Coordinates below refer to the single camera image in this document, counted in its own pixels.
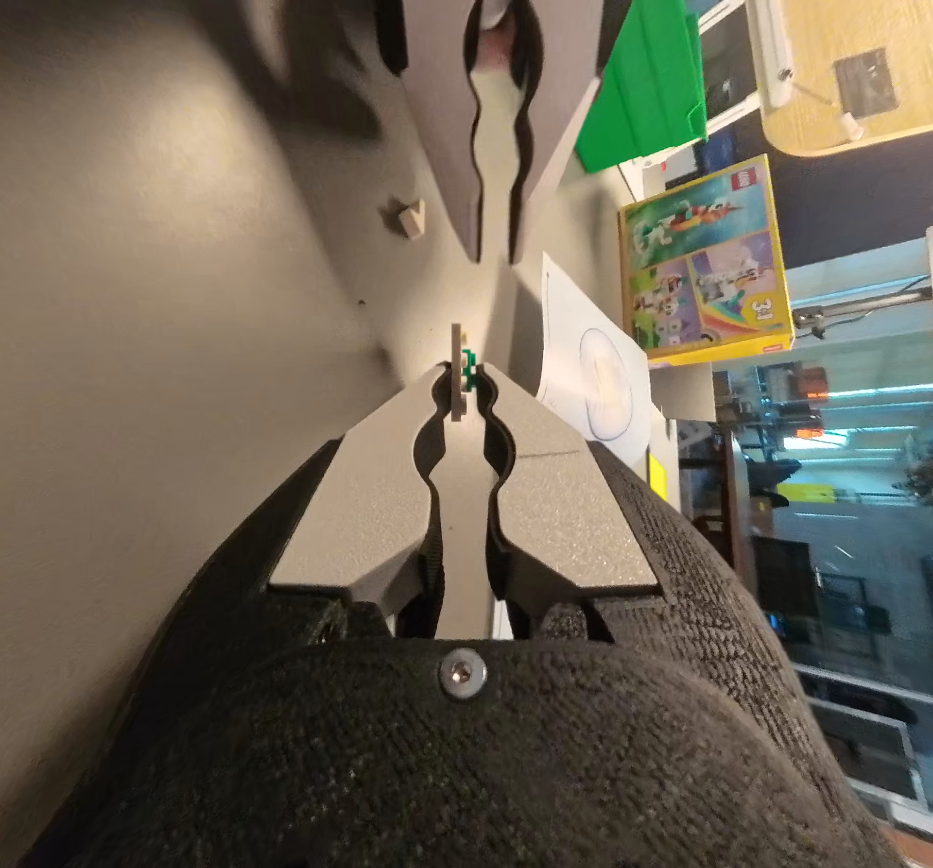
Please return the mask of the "small beige lego piece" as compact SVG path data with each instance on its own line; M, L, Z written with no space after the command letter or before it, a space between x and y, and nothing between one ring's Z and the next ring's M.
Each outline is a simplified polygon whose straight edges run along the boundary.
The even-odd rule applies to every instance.
M426 200L417 198L403 203L389 198L379 207L380 220L391 234L407 240L421 238L426 232Z

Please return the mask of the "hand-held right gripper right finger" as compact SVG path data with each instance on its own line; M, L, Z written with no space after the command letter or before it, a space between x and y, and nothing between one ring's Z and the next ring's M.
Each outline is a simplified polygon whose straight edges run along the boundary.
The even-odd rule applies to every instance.
M486 566L509 637L534 637L553 610L599 629L597 604L663 597L602 461L621 462L490 364L476 373L489 498Z

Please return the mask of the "green plastic bin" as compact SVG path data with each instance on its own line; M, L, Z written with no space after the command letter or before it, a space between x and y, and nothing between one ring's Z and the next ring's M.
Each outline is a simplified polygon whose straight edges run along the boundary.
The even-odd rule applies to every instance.
M589 173L706 139L699 18L686 0L632 0L577 138Z

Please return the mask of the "person's left hand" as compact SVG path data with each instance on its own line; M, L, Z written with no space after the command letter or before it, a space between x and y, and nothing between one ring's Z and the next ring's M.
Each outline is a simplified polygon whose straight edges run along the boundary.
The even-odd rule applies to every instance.
M515 37L515 17L510 10L496 24L480 29L473 70L480 73L510 72Z

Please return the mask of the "grey lego base plate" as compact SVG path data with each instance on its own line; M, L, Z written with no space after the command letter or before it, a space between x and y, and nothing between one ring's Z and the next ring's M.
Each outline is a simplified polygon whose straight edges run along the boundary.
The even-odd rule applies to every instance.
M460 422L467 412L469 393L460 392L461 348L467 347L468 338L460 323L450 326L450 388L449 413L451 422Z

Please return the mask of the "yellow lego set box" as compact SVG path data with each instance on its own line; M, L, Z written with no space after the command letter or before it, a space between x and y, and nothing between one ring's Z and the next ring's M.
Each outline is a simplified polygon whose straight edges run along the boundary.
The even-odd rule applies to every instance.
M766 154L628 205L618 223L624 324L650 366L792 349Z

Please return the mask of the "lego instruction booklet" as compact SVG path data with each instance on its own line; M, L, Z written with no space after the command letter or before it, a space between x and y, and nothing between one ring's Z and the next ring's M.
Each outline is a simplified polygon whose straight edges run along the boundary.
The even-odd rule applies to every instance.
M647 453L647 356L551 256L542 256L543 353L537 399L628 465Z

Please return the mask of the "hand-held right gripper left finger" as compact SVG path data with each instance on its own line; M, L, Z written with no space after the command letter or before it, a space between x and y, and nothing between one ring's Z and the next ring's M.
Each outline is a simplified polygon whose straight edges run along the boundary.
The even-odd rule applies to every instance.
M274 567L288 595L372 604L399 637L435 637L445 595L432 474L446 454L449 366L429 368L337 443Z

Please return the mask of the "black box on wooden table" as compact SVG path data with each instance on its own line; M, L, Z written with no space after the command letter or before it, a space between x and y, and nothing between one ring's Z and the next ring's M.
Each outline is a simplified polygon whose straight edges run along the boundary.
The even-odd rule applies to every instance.
M839 58L833 70L844 113L862 120L898 108L884 47Z

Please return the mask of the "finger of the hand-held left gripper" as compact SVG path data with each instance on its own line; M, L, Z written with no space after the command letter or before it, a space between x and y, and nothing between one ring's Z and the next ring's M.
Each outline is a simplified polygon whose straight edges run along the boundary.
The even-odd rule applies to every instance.
M512 0L521 102L514 133L519 167L509 195L508 261L518 265L563 179L600 85L605 0Z
M467 68L482 0L401 0L401 81L450 225L467 258L482 255L483 181L474 154L480 105Z

